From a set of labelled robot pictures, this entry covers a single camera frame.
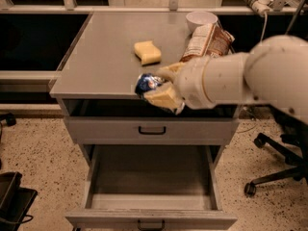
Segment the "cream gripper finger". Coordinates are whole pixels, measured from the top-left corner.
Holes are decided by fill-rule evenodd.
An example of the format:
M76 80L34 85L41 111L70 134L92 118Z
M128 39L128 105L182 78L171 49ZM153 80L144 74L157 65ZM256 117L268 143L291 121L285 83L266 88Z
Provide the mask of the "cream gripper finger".
M183 98L171 82L163 83L154 90L147 91L143 97L153 106L169 109L176 114L185 107Z
M156 75L162 79L173 82L179 70L184 66L184 63L178 62L167 66L160 67L156 71Z

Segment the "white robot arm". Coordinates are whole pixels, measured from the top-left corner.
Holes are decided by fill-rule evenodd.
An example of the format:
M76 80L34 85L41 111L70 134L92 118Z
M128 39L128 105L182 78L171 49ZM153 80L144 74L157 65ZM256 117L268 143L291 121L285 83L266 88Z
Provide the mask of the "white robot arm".
M308 123L308 42L301 38L267 38L248 53L193 58L156 75L166 81L144 98L157 107L266 104Z

